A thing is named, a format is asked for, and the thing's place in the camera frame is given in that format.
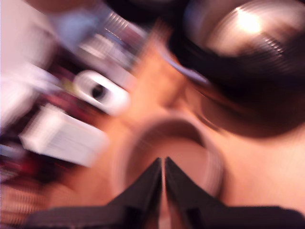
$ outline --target electronic device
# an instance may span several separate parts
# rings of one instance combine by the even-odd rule
[[[73,87],[77,97],[111,116],[117,116],[130,104],[127,91],[95,71],[80,72]]]

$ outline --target wooden desk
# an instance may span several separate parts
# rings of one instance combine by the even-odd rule
[[[110,201],[114,197],[110,185],[113,154],[124,136],[153,111],[176,106],[187,112],[178,99],[186,79],[159,56],[154,41],[152,35],[143,49],[142,62],[134,70],[138,82],[131,92],[131,107],[120,117],[98,119],[97,126],[112,141],[109,149],[92,168],[79,168],[62,184],[52,186],[50,206],[103,205]],[[226,169],[221,200],[231,206],[282,205],[305,214],[305,126],[273,137],[237,135],[222,126],[227,122],[242,126],[241,121],[209,103],[206,115],[218,120],[220,131],[206,127],[207,133],[221,150]],[[256,129],[258,125],[243,128]]]

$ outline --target desk surface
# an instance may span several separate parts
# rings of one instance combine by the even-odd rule
[[[119,117],[97,118],[111,145],[92,168],[78,168],[48,192],[50,206],[103,205],[114,196],[111,191],[111,166],[124,136],[137,122],[155,111],[172,106],[188,112],[179,99],[186,79],[166,63],[155,48],[152,34],[135,67],[138,79],[131,92],[132,104]],[[281,205],[305,214],[305,126],[275,136],[249,137],[222,128],[235,126],[248,131],[268,131],[272,126],[243,125],[217,105],[206,103],[206,115],[219,126],[206,126],[207,133],[223,154],[225,178],[221,200],[230,206]]]

